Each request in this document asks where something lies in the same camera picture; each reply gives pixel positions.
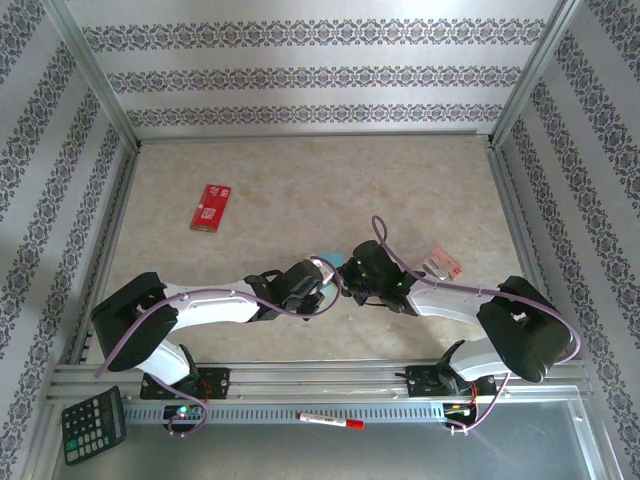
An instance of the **floral stripe pattern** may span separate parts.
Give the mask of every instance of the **floral stripe pattern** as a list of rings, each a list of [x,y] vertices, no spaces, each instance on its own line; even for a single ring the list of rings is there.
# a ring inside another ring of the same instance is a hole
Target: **floral stripe pattern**
[[[38,324],[38,332],[34,337],[34,343],[29,348],[25,369],[18,382],[18,390],[13,395],[15,400],[9,407],[8,421],[2,426],[0,480],[13,478],[12,465],[24,440],[26,422],[36,408],[38,392],[49,363],[52,340],[55,338],[60,320],[63,318],[69,291],[86,247],[118,143],[118,133],[113,126],[110,126],[100,146],[100,153],[82,195],[73,227],[69,232],[66,248],[51,286],[51,293],[46,300],[46,307],[42,311],[43,316]]]
[[[620,439],[626,445],[625,452],[631,458],[632,471],[636,476],[640,476],[640,425],[638,414],[632,408],[633,401],[624,390],[626,385],[621,380],[620,366],[616,362],[608,337],[603,333],[603,325],[597,310],[593,307],[589,286],[576,259],[573,244],[567,235],[565,223],[542,170],[538,153],[521,117],[516,121],[511,134],[555,249],[558,266],[582,327],[586,346],[597,367],[598,379],[602,383],[607,403],[613,413],[613,421],[617,424]]]
[[[11,340],[11,330],[22,312],[25,295],[35,278],[44,246],[49,240],[49,234],[58,217],[71,177],[99,109],[100,103],[89,88],[47,179],[42,197],[33,213],[33,220],[27,227],[24,243],[18,248],[13,268],[7,275],[0,298],[0,310],[3,312],[0,318],[0,359],[4,358],[4,350]]]
[[[532,45],[542,19],[348,19],[85,27],[94,52],[303,45]]]
[[[91,272],[87,275],[89,279],[87,281],[87,286],[85,288],[84,299],[82,300],[82,305],[80,307],[80,312],[78,313],[79,321],[74,327],[73,335],[67,341],[67,349],[63,357],[60,358],[60,363],[70,363],[71,355],[73,353],[73,349],[75,348],[75,344],[78,340],[85,341],[85,338],[79,338],[80,327],[82,318],[84,318],[87,309],[90,307],[89,301],[91,300],[91,293],[95,287],[96,279],[98,278],[98,270],[100,268],[100,261],[102,260],[102,255],[104,253],[104,248],[107,244],[107,236],[109,235],[109,228],[111,227],[111,222],[113,221],[113,216],[116,211],[116,204],[118,202],[118,198],[120,197],[120,192],[122,190],[122,186],[124,185],[124,179],[127,176],[127,170],[129,164],[136,158],[136,153],[130,153],[123,160],[122,168],[120,171],[120,177],[116,181],[116,185],[114,187],[114,194],[111,198],[111,204],[108,207],[107,213],[105,214],[104,220],[102,221],[102,231],[100,234],[100,239],[96,243],[96,253],[95,257],[92,261]]]
[[[587,5],[640,82],[640,15],[636,6],[629,0],[589,0]]]
[[[494,121],[502,105],[299,105],[129,110],[134,127],[283,123]]]
[[[11,197],[20,185],[25,167],[31,162],[35,147],[69,83],[76,62],[64,43],[60,43],[38,86],[18,119],[13,135],[7,140],[0,158],[0,222],[9,209]]]
[[[542,264],[542,258],[540,257],[540,252],[538,251],[538,247],[536,246],[535,237],[533,235],[533,231],[531,230],[531,225],[529,225],[529,220],[527,220],[527,211],[524,208],[524,204],[522,203],[522,199],[520,198],[520,193],[518,189],[515,187],[515,182],[513,180],[513,173],[511,172],[511,165],[507,161],[507,153],[504,150],[504,147],[500,147],[500,152],[502,153],[502,158],[504,159],[504,165],[507,168],[507,172],[509,173],[509,178],[511,183],[513,184],[513,193],[516,196],[516,200],[518,201],[518,208],[522,212],[522,219],[524,220],[524,226],[527,229],[527,234],[529,235],[529,240],[531,242],[531,248],[533,249],[533,254],[536,256],[536,263],[538,264],[538,269],[540,270],[540,275],[542,276],[542,281],[544,282],[544,288],[546,290],[545,296],[549,303],[553,304],[553,295],[551,294],[551,289],[549,288],[549,280],[547,279],[547,275],[544,271],[544,265]]]
[[[573,192],[578,209],[582,213],[587,231],[591,235],[596,254],[605,269],[605,276],[616,294],[616,303],[628,322],[627,328],[640,348],[640,288],[636,278],[629,273],[631,265],[618,246],[618,237],[611,231],[607,212],[602,207],[598,192],[591,184],[589,172],[582,163],[580,152],[560,115],[547,85],[538,83],[531,93],[531,100],[538,111],[547,137],[558,156],[560,167]]]
[[[609,155],[609,162],[620,184],[624,185],[636,216],[640,218],[640,149],[621,123],[616,107],[571,33],[567,33],[560,42],[556,58],[587,114],[591,128]]]
[[[38,0],[16,0],[0,21],[0,85],[11,73],[36,27],[44,18],[44,8]]]
[[[330,67],[111,73],[116,93],[347,87],[512,87],[518,67]]]

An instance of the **small card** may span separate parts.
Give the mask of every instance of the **small card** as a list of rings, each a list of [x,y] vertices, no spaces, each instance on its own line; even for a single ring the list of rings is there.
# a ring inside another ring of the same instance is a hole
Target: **small card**
[[[453,280],[462,273],[460,265],[440,247],[431,250],[420,262],[419,268],[440,280]]]
[[[231,196],[231,187],[207,185],[191,220],[191,230],[215,233],[220,226],[222,214]]]

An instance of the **marble floor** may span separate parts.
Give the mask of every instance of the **marble floor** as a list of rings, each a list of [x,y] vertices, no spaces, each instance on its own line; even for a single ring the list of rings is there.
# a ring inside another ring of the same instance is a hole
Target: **marble floor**
[[[459,281],[496,285],[520,268],[484,151],[474,136],[370,136],[145,145],[106,295],[139,273],[184,285],[230,283],[314,253],[374,238],[410,264],[434,246],[462,267]],[[207,183],[232,188],[219,231],[189,230]],[[191,327],[169,336],[196,361],[436,358],[479,327],[415,318],[343,298],[304,322]],[[88,362],[102,360],[93,342]]]

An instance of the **white wall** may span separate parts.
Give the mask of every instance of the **white wall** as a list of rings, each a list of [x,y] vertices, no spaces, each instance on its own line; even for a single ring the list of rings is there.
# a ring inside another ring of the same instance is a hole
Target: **white wall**
[[[503,145],[626,478],[640,478],[639,4],[585,2]]]
[[[47,375],[86,308],[124,151],[40,3],[1,0],[0,15],[0,479],[9,479],[20,477]]]
[[[74,0],[141,138],[489,133],[556,0]]]

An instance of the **red box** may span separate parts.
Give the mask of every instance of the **red box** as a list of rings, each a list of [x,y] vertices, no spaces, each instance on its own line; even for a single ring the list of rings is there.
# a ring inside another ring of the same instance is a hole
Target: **red box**
[[[207,185],[191,220],[191,230],[215,233],[231,196],[231,187]]]

